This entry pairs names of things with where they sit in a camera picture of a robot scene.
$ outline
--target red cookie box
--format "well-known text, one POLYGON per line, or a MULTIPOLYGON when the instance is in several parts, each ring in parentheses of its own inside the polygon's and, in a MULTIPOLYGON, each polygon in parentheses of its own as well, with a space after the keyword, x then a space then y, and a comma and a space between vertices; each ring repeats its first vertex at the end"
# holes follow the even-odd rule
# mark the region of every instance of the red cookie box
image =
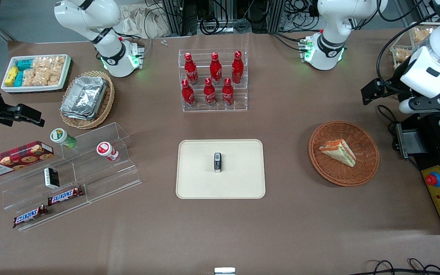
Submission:
POLYGON ((53 148, 41 141, 33 141, 25 146, 0 153, 0 176, 53 156, 53 148))

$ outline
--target bottle cap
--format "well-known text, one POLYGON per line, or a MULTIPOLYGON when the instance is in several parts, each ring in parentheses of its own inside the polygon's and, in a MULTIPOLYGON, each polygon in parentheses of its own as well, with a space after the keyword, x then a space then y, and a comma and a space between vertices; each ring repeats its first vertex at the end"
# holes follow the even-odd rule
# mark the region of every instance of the bottle cap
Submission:
POLYGON ((112 152, 112 145, 109 142, 103 141, 102 143, 98 144, 98 147, 96 147, 96 152, 98 155, 106 157, 112 152))
POLYGON ((67 139, 67 132, 62 128, 57 128, 50 133, 50 140, 55 143, 62 143, 67 139))

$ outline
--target brown wicker basket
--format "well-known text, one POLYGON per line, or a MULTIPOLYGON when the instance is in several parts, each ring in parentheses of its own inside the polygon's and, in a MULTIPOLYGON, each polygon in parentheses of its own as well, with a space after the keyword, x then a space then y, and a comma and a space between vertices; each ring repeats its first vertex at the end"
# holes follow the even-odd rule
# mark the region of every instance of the brown wicker basket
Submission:
MULTIPOLYGON (((80 76, 99 76, 105 79, 108 82, 108 85, 106 87, 105 95, 103 96, 103 100, 101 101, 101 106, 98 110, 98 116, 94 120, 77 120, 75 118, 69 118, 64 116, 61 113, 62 120, 69 126, 76 127, 79 129, 91 129, 94 127, 97 127, 101 123, 103 123, 110 113, 113 105, 113 100, 115 99, 115 87, 113 86, 112 80, 108 75, 101 71, 89 71, 87 73, 83 73, 80 76)), ((70 87, 72 84, 74 84, 77 77, 69 84, 68 88, 66 89, 66 93, 63 96, 62 102, 66 99, 70 87)))
POLYGON ((339 186, 360 186, 371 180, 379 166, 379 152, 371 136, 356 124, 337 120, 320 125, 309 141, 310 160, 328 181, 339 186), (356 155, 356 165, 349 167, 320 151, 327 141, 344 139, 356 155))

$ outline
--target sandwich slice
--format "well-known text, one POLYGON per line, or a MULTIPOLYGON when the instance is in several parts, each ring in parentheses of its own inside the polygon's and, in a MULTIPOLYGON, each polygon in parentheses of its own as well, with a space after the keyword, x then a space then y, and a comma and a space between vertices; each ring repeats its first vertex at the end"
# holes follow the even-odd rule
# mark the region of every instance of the sandwich slice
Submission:
POLYGON ((326 142, 320 147, 320 151, 335 160, 339 160, 347 166, 354 167, 356 164, 356 156, 343 139, 326 142))

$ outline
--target red label bottle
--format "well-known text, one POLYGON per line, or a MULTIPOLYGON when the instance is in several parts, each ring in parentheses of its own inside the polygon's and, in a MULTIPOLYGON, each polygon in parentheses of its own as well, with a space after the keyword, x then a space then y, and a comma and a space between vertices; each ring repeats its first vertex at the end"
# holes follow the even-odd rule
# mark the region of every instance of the red label bottle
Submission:
POLYGON ((230 107, 234 104, 234 87, 232 87, 231 80, 228 77, 225 78, 225 81, 223 83, 224 83, 224 86, 222 88, 223 104, 225 104, 225 106, 227 107, 230 107))
POLYGON ((186 71, 186 78, 191 85, 198 84, 198 70, 196 69, 196 64, 189 52, 184 54, 184 59, 186 64, 184 65, 184 70, 186 71))
POLYGON ((235 84, 241 83, 243 74, 244 63, 242 62, 242 53, 238 50, 235 52, 234 62, 232 62, 232 81, 235 84))
POLYGON ((212 53, 212 62, 210 63, 210 74, 212 75, 213 85, 222 84, 222 65, 218 61, 218 53, 212 53))
POLYGON ((209 77, 205 79, 203 92, 205 93, 206 105, 214 107, 217 104, 217 98, 215 97, 215 87, 212 86, 212 79, 209 77))
POLYGON ((186 107, 187 108, 196 107, 196 101, 194 100, 193 89, 189 86, 188 80, 183 79, 181 85, 183 86, 182 94, 186 107))

